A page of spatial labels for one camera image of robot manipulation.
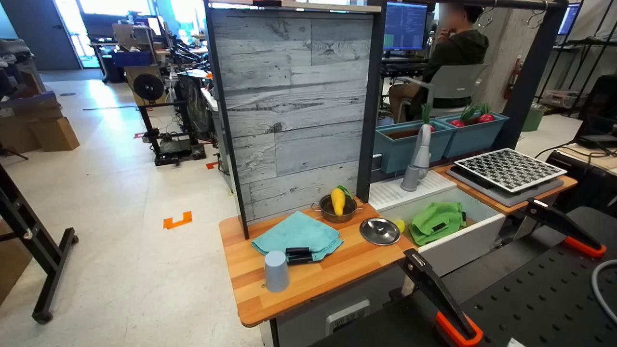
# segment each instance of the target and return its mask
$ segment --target metal grid tray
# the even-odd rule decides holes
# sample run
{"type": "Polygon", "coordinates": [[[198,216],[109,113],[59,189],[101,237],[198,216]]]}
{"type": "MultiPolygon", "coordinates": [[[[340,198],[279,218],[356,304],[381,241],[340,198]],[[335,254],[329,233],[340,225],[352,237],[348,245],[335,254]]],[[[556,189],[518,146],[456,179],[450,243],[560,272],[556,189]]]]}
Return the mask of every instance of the metal grid tray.
{"type": "Polygon", "coordinates": [[[510,148],[456,160],[454,165],[506,192],[518,192],[564,173],[564,169],[556,165],[539,162],[510,148]]]}

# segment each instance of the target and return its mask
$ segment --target tripod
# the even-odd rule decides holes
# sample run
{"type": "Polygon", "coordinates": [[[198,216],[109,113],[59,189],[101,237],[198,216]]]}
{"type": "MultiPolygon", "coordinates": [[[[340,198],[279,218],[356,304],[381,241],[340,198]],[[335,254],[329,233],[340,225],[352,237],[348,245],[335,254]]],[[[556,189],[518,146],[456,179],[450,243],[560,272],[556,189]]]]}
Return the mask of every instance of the tripod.
{"type": "Polygon", "coordinates": [[[0,156],[18,156],[18,158],[22,158],[22,160],[28,160],[28,158],[22,156],[20,152],[11,150],[11,148],[3,146],[1,142],[0,142],[0,156]]]}

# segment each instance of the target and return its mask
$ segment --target white floor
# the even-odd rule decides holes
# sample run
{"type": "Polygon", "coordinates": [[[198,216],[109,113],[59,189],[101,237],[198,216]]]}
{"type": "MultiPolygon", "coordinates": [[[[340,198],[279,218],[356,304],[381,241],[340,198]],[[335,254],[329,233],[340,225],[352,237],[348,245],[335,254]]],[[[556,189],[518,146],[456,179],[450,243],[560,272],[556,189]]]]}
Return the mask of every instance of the white floor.
{"type": "MultiPolygon", "coordinates": [[[[34,260],[28,264],[0,306],[0,345],[261,345],[259,329],[242,327],[234,314],[217,221],[236,206],[219,173],[205,169],[211,156],[155,167],[134,138],[142,123],[122,85],[47,86],[74,92],[59,102],[80,146],[1,162],[53,237],[72,225],[80,243],[45,325],[30,320],[43,273],[34,260]],[[184,210],[192,223],[161,227],[163,218],[184,210]]],[[[173,127],[167,113],[157,113],[161,129],[173,127]]],[[[539,131],[522,133],[518,150],[535,154],[572,138],[576,127],[568,117],[543,117],[539,131]]]]}

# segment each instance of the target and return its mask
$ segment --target blue cloth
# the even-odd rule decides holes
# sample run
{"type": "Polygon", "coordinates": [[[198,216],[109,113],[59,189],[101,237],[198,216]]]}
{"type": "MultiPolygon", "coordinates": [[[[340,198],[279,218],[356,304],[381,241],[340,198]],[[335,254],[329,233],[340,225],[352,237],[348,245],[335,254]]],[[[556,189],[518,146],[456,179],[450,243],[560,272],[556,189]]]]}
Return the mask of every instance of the blue cloth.
{"type": "Polygon", "coordinates": [[[338,233],[302,212],[294,212],[252,241],[261,254],[286,246],[308,246],[311,260],[321,260],[342,245],[338,233]]]}

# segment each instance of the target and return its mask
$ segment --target man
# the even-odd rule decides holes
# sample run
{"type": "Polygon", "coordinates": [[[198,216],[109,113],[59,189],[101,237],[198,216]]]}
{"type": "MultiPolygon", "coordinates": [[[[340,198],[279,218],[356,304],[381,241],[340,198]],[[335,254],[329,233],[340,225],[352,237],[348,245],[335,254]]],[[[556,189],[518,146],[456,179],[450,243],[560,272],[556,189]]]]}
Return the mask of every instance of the man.
{"type": "MultiPolygon", "coordinates": [[[[479,31],[471,29],[479,15],[481,7],[477,5],[448,5],[443,31],[435,38],[437,46],[421,73],[421,81],[429,83],[441,65],[468,65],[483,61],[487,38],[479,31]]],[[[419,90],[414,83],[392,85],[389,88],[389,106],[394,121],[404,121],[404,113],[400,110],[402,102],[412,102],[417,108],[425,102],[425,94],[425,88],[419,90]]]]}

